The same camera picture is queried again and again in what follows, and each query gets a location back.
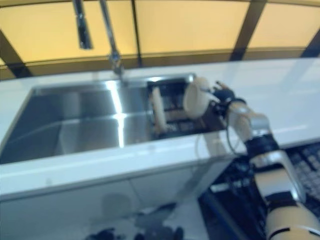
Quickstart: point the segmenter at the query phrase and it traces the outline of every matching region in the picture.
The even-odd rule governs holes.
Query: sink basin
[[[192,74],[36,87],[4,145],[0,163],[8,164],[210,131],[189,120],[182,97]],[[159,87],[170,131],[155,133],[149,95]],[[170,119],[174,112],[176,121]]]

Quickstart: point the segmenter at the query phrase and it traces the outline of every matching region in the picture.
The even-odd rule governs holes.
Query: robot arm
[[[197,96],[201,92],[202,96],[208,92],[214,95],[210,107],[226,126],[234,129],[246,147],[257,189],[268,206],[267,240],[320,240],[320,223],[304,207],[304,187],[286,152],[274,139],[268,118],[255,113],[226,85],[217,82],[213,89],[211,92],[202,84]]]

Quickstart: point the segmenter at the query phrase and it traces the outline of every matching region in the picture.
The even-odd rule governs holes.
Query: faucet
[[[77,23],[77,29],[78,29],[80,48],[92,49],[93,47],[91,44],[89,31],[87,27],[87,21],[86,21],[85,11],[83,7],[83,0],[72,0],[72,3],[73,3],[73,7],[76,14],[76,23]],[[105,0],[99,0],[99,3],[102,11],[106,34],[111,46],[109,61],[111,62],[113,72],[119,77],[119,79],[122,80],[123,74],[124,74],[124,66],[121,61],[120,53],[117,49],[114,32],[112,29],[111,19],[108,11],[108,6]]]

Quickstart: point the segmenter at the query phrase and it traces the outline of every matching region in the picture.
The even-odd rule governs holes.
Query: dish rack
[[[320,220],[320,142],[285,151],[306,190],[305,206]],[[210,192],[247,236],[264,240],[267,207],[253,177],[249,158],[238,157],[217,178]]]
[[[187,117],[183,108],[183,99],[188,83],[182,80],[153,82],[148,85],[150,96],[150,109],[155,112],[152,105],[152,91],[159,88],[160,100],[163,105],[164,117],[167,130],[156,135],[157,139],[186,136],[192,134],[207,133],[212,131],[203,119],[191,120]],[[156,128],[155,115],[152,115],[151,122]]]

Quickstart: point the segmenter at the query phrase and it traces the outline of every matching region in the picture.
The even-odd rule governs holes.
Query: black wire
[[[238,156],[238,157],[244,157],[245,155],[241,154],[241,153],[238,153],[236,152],[236,150],[234,149],[234,147],[232,146],[231,142],[230,142],[230,136],[229,136],[229,115],[226,114],[226,140],[228,142],[228,145],[229,145],[229,148],[231,150],[231,152]]]

